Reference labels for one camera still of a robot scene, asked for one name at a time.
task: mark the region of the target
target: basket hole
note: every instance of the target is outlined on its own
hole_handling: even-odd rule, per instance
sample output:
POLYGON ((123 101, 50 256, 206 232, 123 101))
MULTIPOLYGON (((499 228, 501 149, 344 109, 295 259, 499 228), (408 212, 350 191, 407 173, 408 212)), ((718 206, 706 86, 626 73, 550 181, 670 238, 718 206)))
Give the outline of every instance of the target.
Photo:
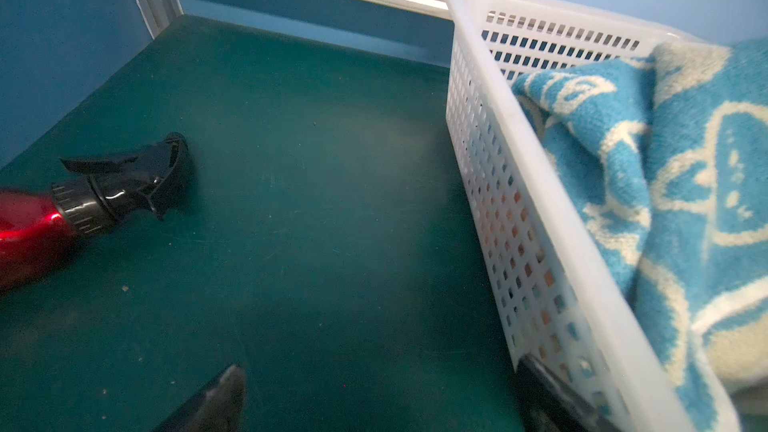
POLYGON ((562 314, 566 309, 565 300, 563 300, 563 296, 561 294, 555 295, 554 299, 552 299, 552 302, 554 302, 554 308, 558 310, 558 314, 562 314))
POLYGON ((594 408, 598 409, 598 414, 603 417, 610 415, 610 406, 608 405, 608 399, 605 398, 605 394, 600 391, 592 392, 592 401, 594 402, 594 408))
POLYGON ((570 335, 573 340, 578 341, 580 339, 578 331, 576 330, 576 324, 573 322, 568 322, 568 325, 565 326, 565 330, 568 331, 568 335, 570 335))
POLYGON ((571 371, 568 369, 568 366, 565 364, 560 364, 560 371, 563 373, 563 377, 565 377, 568 383, 572 384, 574 381, 574 378, 571 375, 571 371))
POLYGON ((580 357, 577 359, 577 362, 584 378, 589 379, 594 377, 594 369, 592 368, 592 363, 589 361, 589 359, 586 357, 580 357))
POLYGON ((560 339, 558 338, 557 334, 552 334, 549 336, 549 338, 552 340, 552 351, 557 353, 563 350, 562 346, 560 345, 560 339))

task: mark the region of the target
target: red bottle body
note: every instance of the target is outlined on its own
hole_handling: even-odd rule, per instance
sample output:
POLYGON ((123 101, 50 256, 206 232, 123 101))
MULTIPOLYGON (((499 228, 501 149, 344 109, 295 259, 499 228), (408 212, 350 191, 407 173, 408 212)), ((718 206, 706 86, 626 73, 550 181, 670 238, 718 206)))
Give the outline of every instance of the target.
POLYGON ((51 272, 76 240, 50 195, 0 189, 0 293, 51 272))

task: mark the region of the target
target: blue towel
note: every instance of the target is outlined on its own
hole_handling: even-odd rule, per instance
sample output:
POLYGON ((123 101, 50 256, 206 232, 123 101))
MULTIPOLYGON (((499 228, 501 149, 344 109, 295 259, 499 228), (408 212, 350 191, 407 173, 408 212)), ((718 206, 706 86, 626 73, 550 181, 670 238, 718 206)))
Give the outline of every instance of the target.
POLYGON ((512 90, 698 430, 768 384, 768 40, 520 76, 512 90))

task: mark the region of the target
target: green table surface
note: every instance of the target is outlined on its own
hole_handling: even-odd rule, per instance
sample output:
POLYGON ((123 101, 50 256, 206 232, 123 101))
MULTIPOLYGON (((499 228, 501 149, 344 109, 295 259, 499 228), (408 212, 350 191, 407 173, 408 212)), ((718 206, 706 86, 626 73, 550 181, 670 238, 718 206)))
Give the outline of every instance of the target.
POLYGON ((0 430, 149 431, 231 362, 244 430, 521 430, 447 84, 179 18, 0 171, 44 191, 170 131, 197 170, 183 210, 0 298, 0 430))

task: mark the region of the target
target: cartoon pattern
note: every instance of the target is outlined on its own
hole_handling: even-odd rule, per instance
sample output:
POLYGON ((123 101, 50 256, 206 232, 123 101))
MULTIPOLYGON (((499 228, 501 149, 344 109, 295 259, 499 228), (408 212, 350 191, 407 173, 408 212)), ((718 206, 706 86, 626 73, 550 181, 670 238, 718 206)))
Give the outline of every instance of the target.
POLYGON ((698 430, 768 378, 768 40, 520 76, 512 90, 698 430))

